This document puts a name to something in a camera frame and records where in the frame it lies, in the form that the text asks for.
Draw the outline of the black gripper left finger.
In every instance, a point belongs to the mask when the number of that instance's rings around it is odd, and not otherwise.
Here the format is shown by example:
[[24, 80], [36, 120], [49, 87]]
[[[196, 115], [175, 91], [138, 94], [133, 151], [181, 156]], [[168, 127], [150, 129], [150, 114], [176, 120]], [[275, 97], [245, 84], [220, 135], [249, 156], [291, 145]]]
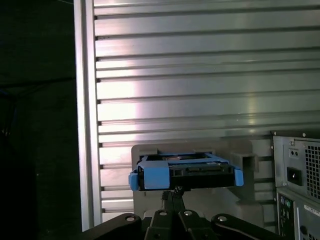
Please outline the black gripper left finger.
[[83, 240], [171, 240], [178, 228], [178, 213], [184, 210], [183, 191], [167, 190], [161, 209], [144, 217], [123, 213], [82, 233]]

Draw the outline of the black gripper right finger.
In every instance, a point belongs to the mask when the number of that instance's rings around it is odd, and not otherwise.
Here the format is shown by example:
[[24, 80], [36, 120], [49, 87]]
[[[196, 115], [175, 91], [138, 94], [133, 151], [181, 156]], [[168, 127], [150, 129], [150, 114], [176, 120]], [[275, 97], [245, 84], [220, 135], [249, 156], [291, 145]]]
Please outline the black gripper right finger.
[[210, 221], [190, 209], [183, 201], [182, 187], [174, 189], [174, 209], [188, 240], [279, 240], [280, 236], [229, 214], [217, 214]]

